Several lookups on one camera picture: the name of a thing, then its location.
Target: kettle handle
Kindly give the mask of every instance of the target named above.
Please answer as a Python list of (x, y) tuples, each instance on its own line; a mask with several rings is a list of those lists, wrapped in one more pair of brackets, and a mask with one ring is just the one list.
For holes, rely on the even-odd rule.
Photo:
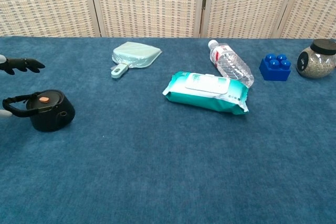
[(20, 96), (13, 97), (13, 98), (7, 98), (7, 99), (2, 100), (2, 106), (4, 107), (5, 110), (12, 112), (13, 115), (18, 116), (19, 118), (28, 118), (40, 112), (50, 110), (52, 107), (49, 106), (49, 107), (44, 107), (40, 109), (19, 110), (11, 106), (10, 104), (15, 103), (15, 102), (22, 102), (22, 101), (26, 102), (30, 98), (34, 96), (38, 96), (39, 94), (41, 94), (41, 92), (35, 92), (33, 94), (20, 95)]

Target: woven screen panel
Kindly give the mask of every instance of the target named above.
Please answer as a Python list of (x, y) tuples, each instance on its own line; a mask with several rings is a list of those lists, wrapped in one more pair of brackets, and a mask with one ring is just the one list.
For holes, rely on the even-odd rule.
[(212, 0), (207, 37), (269, 38), (284, 0)]
[(197, 0), (99, 0), (108, 37), (193, 37)]
[(0, 36), (97, 36), (87, 0), (0, 0), (0, 22)]
[(295, 0), (282, 38), (336, 38), (336, 0)]

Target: teal package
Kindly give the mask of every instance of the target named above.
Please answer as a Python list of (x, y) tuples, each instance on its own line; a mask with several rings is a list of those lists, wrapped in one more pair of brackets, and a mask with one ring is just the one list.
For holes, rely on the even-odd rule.
[(162, 94), (171, 102), (241, 115), (249, 112), (247, 93), (248, 88), (238, 80), (180, 71)]

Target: dustpan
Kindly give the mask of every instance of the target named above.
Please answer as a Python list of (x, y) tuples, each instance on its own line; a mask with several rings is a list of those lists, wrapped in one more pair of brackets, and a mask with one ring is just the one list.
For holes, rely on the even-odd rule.
[(112, 60), (118, 64), (111, 71), (112, 78), (120, 78), (129, 68), (146, 68), (162, 53), (160, 48), (126, 42), (113, 50)]

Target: jar label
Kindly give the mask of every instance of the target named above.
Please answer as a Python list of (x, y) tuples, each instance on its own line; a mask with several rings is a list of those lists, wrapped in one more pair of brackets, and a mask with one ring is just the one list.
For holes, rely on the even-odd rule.
[(309, 57), (307, 52), (302, 52), (298, 58), (297, 68), (299, 71), (304, 71), (308, 65)]

